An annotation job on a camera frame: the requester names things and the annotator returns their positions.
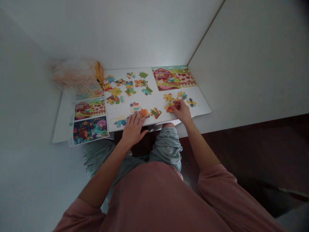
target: light blue pants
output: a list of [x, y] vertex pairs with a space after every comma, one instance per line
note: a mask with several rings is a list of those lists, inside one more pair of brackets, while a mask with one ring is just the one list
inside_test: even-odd
[[[87, 173], [92, 177], [107, 157], [112, 153], [116, 145], [110, 140], [98, 140], [87, 143], [84, 147], [84, 159]], [[179, 142], [177, 130], [174, 127], [163, 128], [156, 138], [153, 150], [149, 154], [149, 162], [159, 161], [175, 167], [181, 171], [181, 156], [183, 150]], [[126, 156], [122, 161], [112, 188], [136, 166], [145, 161], [132, 156]]]

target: pink shirt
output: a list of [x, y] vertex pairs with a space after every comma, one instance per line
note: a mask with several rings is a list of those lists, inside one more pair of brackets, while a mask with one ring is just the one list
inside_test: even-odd
[[198, 185], [200, 196], [174, 168], [141, 164], [115, 185], [107, 215], [77, 198], [55, 231], [285, 231], [221, 164]]

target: desk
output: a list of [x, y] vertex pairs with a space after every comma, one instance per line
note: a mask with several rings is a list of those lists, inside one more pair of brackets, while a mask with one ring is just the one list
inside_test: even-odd
[[[137, 77], [128, 79], [126, 78], [127, 73], [135, 72]], [[167, 102], [164, 99], [164, 94], [171, 93], [174, 98], [177, 98], [177, 93], [180, 91], [186, 92], [188, 98], [192, 98], [196, 103], [196, 107], [190, 107], [190, 112], [192, 117], [211, 113], [211, 109], [207, 104], [205, 98], [203, 97], [199, 87], [188, 87], [182, 89], [174, 89], [174, 90], [166, 90], [159, 91], [156, 85], [156, 81], [154, 79], [152, 69], [151, 68], [137, 68], [137, 69], [118, 69], [118, 70], [105, 70], [104, 77], [108, 77], [108, 75], [112, 75], [116, 80], [123, 79], [125, 81], [133, 81], [140, 80], [141, 78], [138, 76], [139, 72], [146, 72], [148, 76], [145, 78], [148, 81], [148, 86], [153, 90], [151, 95], [144, 95], [141, 91], [143, 87], [135, 87], [134, 90], [136, 94], [128, 97], [125, 94], [126, 86], [121, 85], [118, 88], [121, 89], [121, 95], [125, 97], [126, 102], [120, 104], [110, 105], [106, 102], [106, 114], [107, 114], [107, 122], [108, 122], [108, 130], [109, 132], [120, 131], [123, 130], [123, 127], [117, 128], [115, 124], [115, 118], [124, 115], [125, 117], [131, 114], [130, 112], [130, 103], [136, 102], [139, 103], [142, 109], [147, 109], [150, 112], [154, 107], [158, 108], [162, 111], [161, 115], [158, 119], [154, 117], [147, 118], [145, 120], [144, 125], [150, 126], [154, 125], [154, 127], [150, 128], [152, 130], [158, 130], [161, 128], [160, 124], [172, 122], [175, 125], [179, 124], [180, 121], [176, 118], [174, 114], [166, 112], [164, 106]], [[111, 83], [112, 87], [116, 87], [114, 82]], [[111, 96], [111, 93], [105, 92], [105, 98]], [[69, 138], [69, 123], [70, 123], [70, 115], [72, 114], [72, 102], [74, 102], [74, 96], [70, 91], [64, 91], [61, 97], [61, 102], [58, 111], [57, 122], [54, 130], [54, 136], [52, 139], [52, 143], [59, 143], [68, 141]]]

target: dark wooden floor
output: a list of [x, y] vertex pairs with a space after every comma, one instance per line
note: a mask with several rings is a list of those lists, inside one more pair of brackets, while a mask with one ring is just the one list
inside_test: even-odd
[[[157, 133], [148, 133], [132, 148], [133, 154], [148, 154]], [[203, 137], [239, 184], [274, 217], [303, 202], [265, 189], [257, 181], [309, 195], [309, 114], [206, 133]], [[181, 173], [186, 184], [198, 193], [200, 170], [189, 139], [181, 138], [180, 142]]]

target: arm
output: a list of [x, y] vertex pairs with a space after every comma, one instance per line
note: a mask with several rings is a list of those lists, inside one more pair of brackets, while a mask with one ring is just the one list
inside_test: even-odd
[[79, 199], [94, 208], [102, 206], [123, 159], [130, 148], [138, 143], [148, 132], [148, 130], [145, 130], [141, 133], [141, 128], [146, 118], [139, 121], [140, 117], [140, 114], [137, 114], [137, 112], [129, 117], [123, 130], [122, 139], [82, 190], [78, 196]]
[[98, 231], [105, 218], [100, 207], [115, 179], [128, 150], [148, 132], [141, 133], [145, 118], [131, 115], [123, 130], [122, 139], [111, 155], [84, 187], [78, 198], [64, 212], [54, 231]]
[[200, 170], [215, 164], [220, 164], [220, 161], [194, 125], [190, 109], [186, 103], [183, 100], [175, 101], [174, 103], [176, 107], [171, 106], [171, 108], [186, 127], [189, 141]]
[[189, 107], [175, 101], [173, 112], [182, 121], [201, 170], [199, 192], [233, 231], [284, 231], [274, 218], [229, 173], [194, 125]]

